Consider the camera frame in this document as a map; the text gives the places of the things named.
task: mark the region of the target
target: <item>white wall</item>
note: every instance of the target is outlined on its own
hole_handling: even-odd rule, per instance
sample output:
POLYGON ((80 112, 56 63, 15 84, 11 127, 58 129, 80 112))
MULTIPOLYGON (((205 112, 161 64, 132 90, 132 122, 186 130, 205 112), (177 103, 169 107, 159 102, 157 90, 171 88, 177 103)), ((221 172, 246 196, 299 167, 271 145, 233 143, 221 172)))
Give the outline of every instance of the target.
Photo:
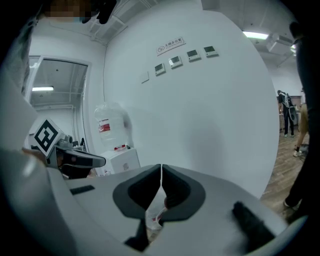
POLYGON ((223 14, 183 0, 138 15, 108 45, 104 80, 108 100, 128 112, 141 166, 189 168, 262 195, 278 149, 274 88, 253 44, 223 14), (156 47, 180 36, 186 45, 157 57, 156 47), (210 45, 219 57, 205 57, 210 45), (202 60, 189 63, 194 49, 202 60), (171 70, 177 55, 183 66, 171 70), (166 73, 155 77, 162 62, 166 73), (141 84, 146 71, 150 80, 141 84))
POLYGON ((280 67, 269 59, 263 59, 273 82, 276 95, 278 90, 290 96, 300 96, 302 84, 295 63, 284 63, 280 67))
POLYGON ((30 55, 45 55, 53 57, 71 58, 92 64, 87 75, 88 94, 85 92, 84 111, 89 120, 85 123, 85 136, 87 142, 93 147, 89 150, 93 154, 105 151, 101 143, 98 125, 94 118, 96 105, 104 102, 103 95, 103 66, 106 47, 91 41, 88 36, 80 33, 51 27, 46 19, 39 21, 32 34, 30 55))
MULTIPOLYGON (((75 138, 75 133, 72 124, 72 109, 69 108, 59 108, 59 109, 46 109, 37 110, 38 118, 33 123, 29 134, 36 134, 37 129, 44 119, 50 118, 66 135, 71 135, 75 138)), ((35 146, 34 135, 29 137, 30 145, 35 146)))

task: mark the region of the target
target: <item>thermostat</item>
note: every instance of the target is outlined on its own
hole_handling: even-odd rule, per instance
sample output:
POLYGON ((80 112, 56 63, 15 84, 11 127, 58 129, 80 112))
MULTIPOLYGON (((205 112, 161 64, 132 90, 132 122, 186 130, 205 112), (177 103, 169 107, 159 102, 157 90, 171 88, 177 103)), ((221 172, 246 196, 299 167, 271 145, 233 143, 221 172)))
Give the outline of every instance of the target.
POLYGON ((213 48, 212 46, 204 47, 204 51, 207 57, 218 55, 215 48, 213 48))
POLYGON ((155 70, 155 75, 156 76, 158 76, 158 75, 160 75, 162 73, 165 73, 166 72, 165 64, 161 63, 160 65, 155 66, 154 70, 155 70))
POLYGON ((196 59, 200 59, 200 55, 197 53, 196 50, 191 50, 191 51, 188 51, 186 54, 188 54, 188 58, 189 58, 189 61, 192 62, 196 59))
POLYGON ((182 60, 179 56, 174 57, 174 58, 170 58, 169 64, 170 64, 171 68, 173 69, 173 68, 176 68, 176 67, 182 65, 182 60))

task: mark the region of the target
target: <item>fluorescent light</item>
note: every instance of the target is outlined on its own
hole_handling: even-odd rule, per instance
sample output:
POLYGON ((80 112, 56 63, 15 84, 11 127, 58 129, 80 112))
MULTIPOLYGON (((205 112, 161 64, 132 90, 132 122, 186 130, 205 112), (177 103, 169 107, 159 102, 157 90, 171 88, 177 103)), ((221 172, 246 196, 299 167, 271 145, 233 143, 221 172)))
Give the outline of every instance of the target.
POLYGON ((42 92, 42 91, 53 91, 54 87, 53 86, 47 86, 47 87, 33 87, 32 91, 33 92, 42 92))
POLYGON ((246 35, 247 38, 256 38, 256 39, 267 39, 268 34, 261 34, 261 33, 254 33, 254 32, 247 32, 243 31, 243 33, 246 35))

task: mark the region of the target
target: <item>cable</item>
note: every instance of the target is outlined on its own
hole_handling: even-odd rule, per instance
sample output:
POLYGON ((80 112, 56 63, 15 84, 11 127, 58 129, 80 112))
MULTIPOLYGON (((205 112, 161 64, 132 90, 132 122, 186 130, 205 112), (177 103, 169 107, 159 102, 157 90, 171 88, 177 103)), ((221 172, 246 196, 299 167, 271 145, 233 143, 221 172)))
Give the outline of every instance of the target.
POLYGON ((105 53, 104 53, 104 63, 103 63, 103 72, 102 72, 102 81, 103 81, 103 101, 106 102, 106 96, 105 96, 105 66, 106 66, 106 55, 107 55, 107 46, 105 47, 105 53))

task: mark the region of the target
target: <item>wall sign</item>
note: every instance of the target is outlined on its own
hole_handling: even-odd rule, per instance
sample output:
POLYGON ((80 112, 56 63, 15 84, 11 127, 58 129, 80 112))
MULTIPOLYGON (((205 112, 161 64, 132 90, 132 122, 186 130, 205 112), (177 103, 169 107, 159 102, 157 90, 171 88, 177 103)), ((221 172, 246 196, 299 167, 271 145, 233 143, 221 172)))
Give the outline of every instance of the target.
POLYGON ((159 56, 161 54, 164 54, 167 51, 170 51, 171 49, 174 49, 176 47, 185 45, 184 39, 180 36, 178 38, 175 38, 173 40, 170 40, 159 47, 156 48, 156 55, 159 56))

